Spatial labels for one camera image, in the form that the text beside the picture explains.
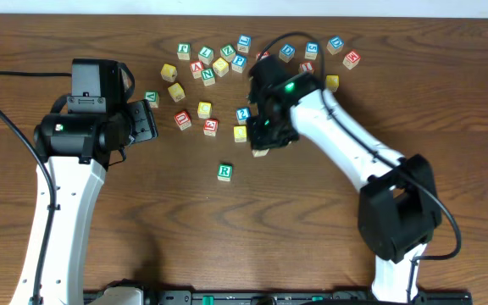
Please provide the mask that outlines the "yellow O block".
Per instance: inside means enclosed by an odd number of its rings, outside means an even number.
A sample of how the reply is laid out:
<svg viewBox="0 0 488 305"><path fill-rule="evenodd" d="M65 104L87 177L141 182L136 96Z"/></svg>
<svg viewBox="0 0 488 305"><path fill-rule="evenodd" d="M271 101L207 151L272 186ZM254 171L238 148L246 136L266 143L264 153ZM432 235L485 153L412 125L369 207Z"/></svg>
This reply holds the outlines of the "yellow O block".
<svg viewBox="0 0 488 305"><path fill-rule="evenodd" d="M252 150L252 155L255 158L260 158L260 157L266 156L268 154L268 152L269 152L269 149L264 149L264 150L256 150L256 149L253 149Z"/></svg>

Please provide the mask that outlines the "green R block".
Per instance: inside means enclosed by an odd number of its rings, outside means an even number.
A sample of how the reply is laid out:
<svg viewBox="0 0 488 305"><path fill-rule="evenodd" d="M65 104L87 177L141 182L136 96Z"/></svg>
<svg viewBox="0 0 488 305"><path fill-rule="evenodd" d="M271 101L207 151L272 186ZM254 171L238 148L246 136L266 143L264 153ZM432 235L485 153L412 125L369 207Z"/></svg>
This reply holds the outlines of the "green R block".
<svg viewBox="0 0 488 305"><path fill-rule="evenodd" d="M217 171L217 178L221 181L231 181L233 166L231 164L220 164Z"/></svg>

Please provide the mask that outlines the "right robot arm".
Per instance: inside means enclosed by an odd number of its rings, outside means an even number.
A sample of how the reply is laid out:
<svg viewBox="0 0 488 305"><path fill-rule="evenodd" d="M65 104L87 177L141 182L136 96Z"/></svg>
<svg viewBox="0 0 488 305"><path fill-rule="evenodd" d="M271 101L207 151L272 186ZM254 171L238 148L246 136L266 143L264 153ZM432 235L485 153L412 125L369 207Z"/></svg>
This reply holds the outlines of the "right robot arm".
<svg viewBox="0 0 488 305"><path fill-rule="evenodd" d="M319 147L358 191L358 231L375 255L372 293L379 301L411 302L418 295L417 259L441 224L432 168L420 155L405 158L368 133L309 73L290 75L273 55L249 73L247 120L256 156L300 136Z"/></svg>

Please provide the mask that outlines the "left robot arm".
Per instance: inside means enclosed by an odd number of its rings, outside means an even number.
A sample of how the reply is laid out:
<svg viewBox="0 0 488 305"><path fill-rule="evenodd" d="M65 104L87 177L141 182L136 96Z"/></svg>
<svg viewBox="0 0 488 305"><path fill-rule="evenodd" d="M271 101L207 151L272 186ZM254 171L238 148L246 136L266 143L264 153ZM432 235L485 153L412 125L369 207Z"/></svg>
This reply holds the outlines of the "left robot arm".
<svg viewBox="0 0 488 305"><path fill-rule="evenodd" d="M37 195L25 263L13 304L82 304L92 213L110 156L157 137L148 101L130 100L127 66L76 58L71 91L34 129Z"/></svg>

